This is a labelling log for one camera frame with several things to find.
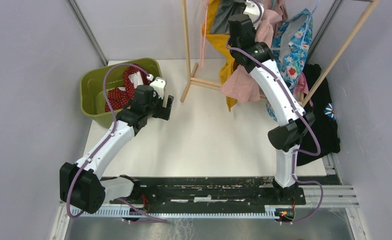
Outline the yellow skirt grey lining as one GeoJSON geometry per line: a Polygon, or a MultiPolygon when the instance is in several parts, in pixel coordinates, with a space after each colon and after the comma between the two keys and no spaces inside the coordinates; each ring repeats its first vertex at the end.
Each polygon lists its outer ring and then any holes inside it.
{"type": "Polygon", "coordinates": [[[225,64],[219,71],[221,85],[237,68],[234,58],[226,48],[229,38],[228,17],[242,14],[244,9],[244,0],[209,0],[206,42],[209,42],[225,58],[225,64]]]}

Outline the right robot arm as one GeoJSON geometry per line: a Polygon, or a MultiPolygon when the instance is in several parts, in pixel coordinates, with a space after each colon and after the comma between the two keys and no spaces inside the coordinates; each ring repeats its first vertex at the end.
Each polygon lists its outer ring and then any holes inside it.
{"type": "Polygon", "coordinates": [[[268,132],[277,158],[272,196],[275,202],[285,204],[296,194],[297,152],[303,136],[311,132],[315,116],[305,112],[291,94],[268,45],[255,40],[255,28],[250,17],[235,14],[228,18],[228,24],[230,38],[227,49],[266,95],[278,122],[278,127],[268,132]]]}

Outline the pink wire hanger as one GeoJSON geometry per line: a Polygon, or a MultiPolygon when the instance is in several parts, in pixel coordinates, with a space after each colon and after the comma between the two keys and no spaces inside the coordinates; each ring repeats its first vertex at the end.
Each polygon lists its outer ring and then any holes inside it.
{"type": "Polygon", "coordinates": [[[206,45],[206,33],[207,33],[207,22],[208,22],[208,11],[209,11],[209,1],[202,0],[202,10],[203,10],[203,20],[200,26],[200,68],[204,66],[205,58],[205,45],[206,45]]]}

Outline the red polka dot skirt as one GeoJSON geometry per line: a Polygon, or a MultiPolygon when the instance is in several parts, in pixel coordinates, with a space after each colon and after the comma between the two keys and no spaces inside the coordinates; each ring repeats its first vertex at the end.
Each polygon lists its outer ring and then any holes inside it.
{"type": "Polygon", "coordinates": [[[123,72],[123,83],[108,91],[108,100],[112,109],[119,110],[133,99],[135,89],[139,85],[149,85],[148,74],[140,65],[129,66],[123,72]]]}

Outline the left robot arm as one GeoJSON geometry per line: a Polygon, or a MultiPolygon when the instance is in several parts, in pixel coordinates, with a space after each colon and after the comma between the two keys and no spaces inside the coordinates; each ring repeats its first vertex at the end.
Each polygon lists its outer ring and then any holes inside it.
{"type": "Polygon", "coordinates": [[[75,163],[64,163],[59,170],[60,199],[93,214],[110,201],[123,197],[133,204],[140,200],[141,189],[127,176],[103,179],[103,173],[119,151],[147,125],[149,118],[169,120],[174,97],[164,105],[164,80],[139,85],[134,97],[116,115],[108,132],[75,163]]]}

